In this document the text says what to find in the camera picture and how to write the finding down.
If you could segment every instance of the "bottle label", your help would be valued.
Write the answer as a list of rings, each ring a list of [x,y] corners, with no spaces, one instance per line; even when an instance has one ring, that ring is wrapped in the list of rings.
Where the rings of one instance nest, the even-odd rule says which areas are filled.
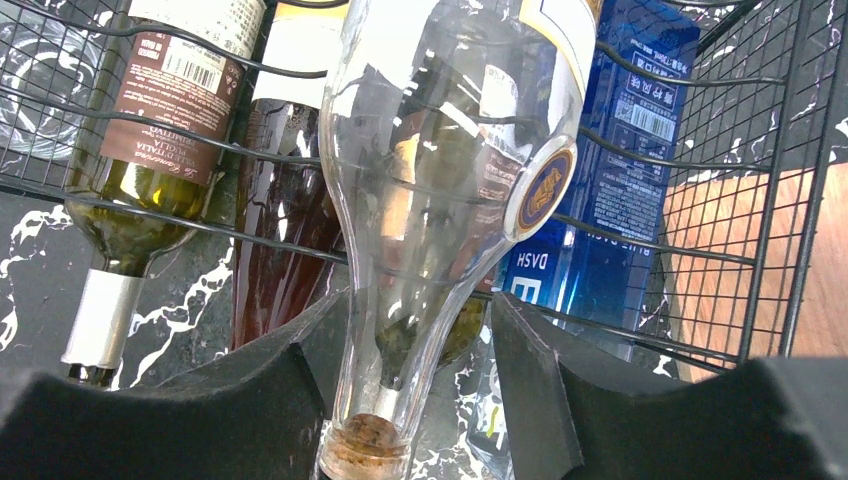
[[[515,183],[504,214],[504,233],[512,242],[530,238],[553,215],[574,175],[573,140],[554,137],[545,143]]]
[[[417,66],[413,59],[418,51],[428,21],[440,0],[369,0],[367,12],[362,15],[356,42],[344,45],[347,65],[345,83],[362,75],[371,67],[382,75],[390,85],[403,90],[408,87]],[[349,97],[339,94],[334,110],[350,116],[349,101],[355,96],[355,88],[345,90]]]
[[[250,58],[265,13],[262,0],[133,0],[129,16],[193,33],[232,54]]]
[[[486,65],[483,71],[483,93],[480,96],[480,114],[490,117],[508,117],[518,110],[518,86],[512,75],[495,65]]]
[[[242,68],[232,60],[162,33],[139,33],[114,111],[223,140]],[[219,148],[174,132],[112,120],[100,154],[202,186],[212,181]]]
[[[62,362],[116,369],[144,279],[89,270]]]
[[[295,72],[327,70],[338,58],[348,6],[303,8],[277,4],[262,63]],[[321,108],[326,78],[292,78],[260,72],[253,100],[272,98]]]
[[[599,0],[524,0],[518,19],[545,36],[568,60],[586,99],[595,53]]]

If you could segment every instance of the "white label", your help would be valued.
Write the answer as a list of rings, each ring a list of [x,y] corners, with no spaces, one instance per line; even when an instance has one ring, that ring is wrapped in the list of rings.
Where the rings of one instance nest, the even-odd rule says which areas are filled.
[[[551,96],[548,99],[548,128],[551,131],[556,131],[560,119],[565,116],[568,107],[573,102],[574,82],[577,78],[572,78],[569,75],[571,69],[568,68],[568,60],[561,51],[557,51],[556,60],[554,61],[554,72],[551,78]],[[582,105],[578,108],[578,112],[582,111]]]
[[[585,0],[524,0],[518,18],[562,52],[585,100],[597,36],[595,17]]]
[[[518,112],[518,86],[515,80],[500,68],[486,65],[483,89],[480,95],[480,116],[491,118],[512,117]],[[486,141],[510,158],[518,158],[515,151],[515,124],[487,124],[480,126]]]
[[[162,71],[187,80],[213,95],[218,92],[226,59],[203,47],[177,37],[171,37]]]
[[[253,52],[264,13],[262,0],[133,0],[129,11],[131,17],[185,30],[245,58]]]
[[[424,27],[438,0],[370,0],[359,26],[345,80],[359,78],[370,64],[385,79],[404,90],[414,73],[412,62],[421,43]],[[433,57],[433,51],[425,51]]]
[[[542,281],[525,277],[514,277],[509,293],[518,297],[522,302],[536,304],[539,301],[539,291],[542,289]]]
[[[338,61],[347,5],[308,9],[279,4],[262,63],[295,72],[327,70]],[[273,98],[321,108],[326,78],[292,78],[260,72],[253,100]]]

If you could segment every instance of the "black marble surface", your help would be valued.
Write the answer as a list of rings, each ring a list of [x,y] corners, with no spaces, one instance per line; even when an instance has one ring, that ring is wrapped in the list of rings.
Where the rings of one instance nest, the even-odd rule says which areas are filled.
[[[821,43],[810,42],[809,48],[825,51],[842,40],[838,25],[843,21],[846,5],[844,0],[809,1],[815,1],[817,5],[810,30],[818,32],[815,42]],[[726,67],[711,71],[710,65],[731,59],[733,61],[728,63],[737,66],[727,68],[741,68],[739,75],[750,75],[758,71],[756,62],[763,55],[757,52],[764,50],[766,57],[781,55],[787,44],[785,41],[770,42],[768,25],[789,24],[789,15],[781,12],[786,12],[790,3],[791,0],[777,0],[758,4],[743,27],[732,31],[731,38],[701,59],[698,70],[707,72],[705,75],[718,75]],[[731,9],[705,11],[689,7],[685,10],[708,28]],[[762,42],[764,46],[748,48],[747,51],[753,52],[751,55],[756,58],[752,56],[751,62],[746,63],[743,56],[734,54],[734,49],[752,41],[757,44]],[[789,107],[797,112],[795,117],[798,120],[790,128],[789,135],[796,135],[798,142],[808,138],[813,127],[821,125],[819,112],[821,106],[827,103],[827,99],[822,97],[827,91],[824,87],[829,88],[829,84],[825,84],[832,74],[833,60],[811,65],[819,63],[821,67],[808,68],[804,73],[802,82],[811,87],[800,92]],[[778,74],[774,71],[761,73]],[[835,144],[827,152],[832,162],[848,161],[846,87],[848,85],[840,85],[838,93],[830,99],[835,108],[840,109],[838,118],[841,119],[837,124],[827,126],[836,133]],[[690,90],[690,98],[693,98],[696,89]],[[735,94],[716,92],[696,97],[701,100],[690,105],[688,114],[692,123],[682,130],[679,151],[684,154],[691,151],[692,161],[697,161],[699,155],[708,155],[716,158],[718,163],[757,161],[769,155],[770,152],[762,150],[762,147],[769,144],[766,140],[768,135],[773,134],[776,109],[766,108],[768,113],[757,116],[755,120],[760,122],[759,126],[728,128],[742,125],[744,111],[735,115],[726,113],[733,108],[748,108],[738,104],[742,95],[743,90],[738,89]],[[709,121],[697,117],[699,110],[707,111],[710,119],[718,123],[709,126]],[[714,141],[707,140],[716,135],[716,131],[711,129],[727,130],[729,133],[722,133]],[[755,135],[746,136],[746,132]],[[790,157],[788,168],[809,166],[814,160],[803,151]],[[0,162],[0,175],[14,175],[7,156],[3,159],[6,164]],[[676,183],[709,181],[721,175],[719,170],[716,172],[694,177],[691,173],[681,174],[676,177]],[[234,180],[232,174],[223,178],[210,207],[210,220],[232,221]],[[62,206],[0,193],[0,367],[29,366],[64,373],[65,367],[60,364],[59,358],[70,333],[90,256],[91,246],[71,224]],[[199,233],[181,250],[157,261],[151,278],[145,284],[114,388],[156,385],[174,374],[227,354],[232,311],[232,257],[231,239]],[[671,337],[668,312],[669,302],[674,299],[663,294],[662,285],[662,279],[658,277],[655,285],[649,288],[654,294],[646,298],[639,328],[651,334]],[[458,433],[447,443],[444,439],[439,439],[438,444],[435,440],[422,439],[412,478],[486,478],[483,466],[470,455],[461,433],[471,414],[477,382],[473,365],[481,355],[480,348],[478,342],[465,359],[438,374],[436,383],[442,387],[438,393],[431,395],[428,414],[453,412],[448,418],[456,423]],[[676,363],[653,351],[637,347],[633,361],[657,374],[677,376]]]

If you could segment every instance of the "clear glass bottle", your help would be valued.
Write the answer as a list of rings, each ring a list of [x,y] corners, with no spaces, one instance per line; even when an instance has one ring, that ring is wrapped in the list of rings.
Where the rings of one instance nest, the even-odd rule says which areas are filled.
[[[596,7],[351,1],[319,127],[352,285],[325,476],[408,476],[453,320],[570,181]]]

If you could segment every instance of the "wooden surface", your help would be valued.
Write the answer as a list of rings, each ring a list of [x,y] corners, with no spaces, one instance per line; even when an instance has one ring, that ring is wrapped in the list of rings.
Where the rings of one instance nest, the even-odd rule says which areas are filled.
[[[776,355],[797,263],[812,172],[781,175],[768,234],[751,342],[752,356]],[[669,189],[665,218],[670,245],[753,257],[768,177],[748,176]],[[848,355],[848,165],[828,171],[813,244],[794,356]],[[672,323],[678,340],[736,354],[748,306],[752,269],[732,262],[666,255]],[[688,379],[708,377],[692,369]]]

